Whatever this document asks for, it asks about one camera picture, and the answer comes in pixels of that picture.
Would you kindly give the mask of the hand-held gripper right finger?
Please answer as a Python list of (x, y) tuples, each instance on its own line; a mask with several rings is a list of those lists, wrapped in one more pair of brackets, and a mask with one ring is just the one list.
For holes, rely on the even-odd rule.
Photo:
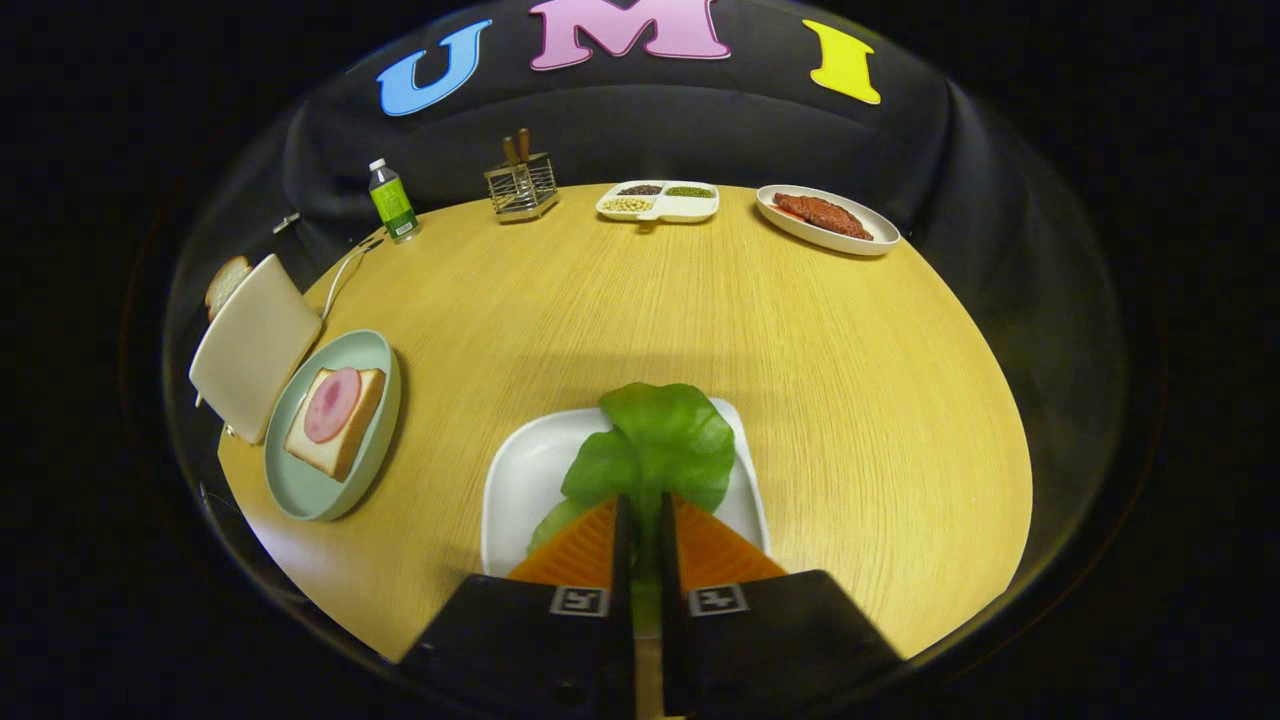
[(785, 571), (736, 530), (664, 495), (657, 536), (663, 703), (689, 719), (810, 719), (873, 694), (902, 657), (831, 574)]

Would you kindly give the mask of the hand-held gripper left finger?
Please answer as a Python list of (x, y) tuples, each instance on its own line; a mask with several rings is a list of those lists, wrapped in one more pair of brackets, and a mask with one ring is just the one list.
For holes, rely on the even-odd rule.
[(544, 543), (531, 580), (468, 575), (401, 660), (401, 679), (452, 717), (634, 717), (632, 536), (617, 495)]

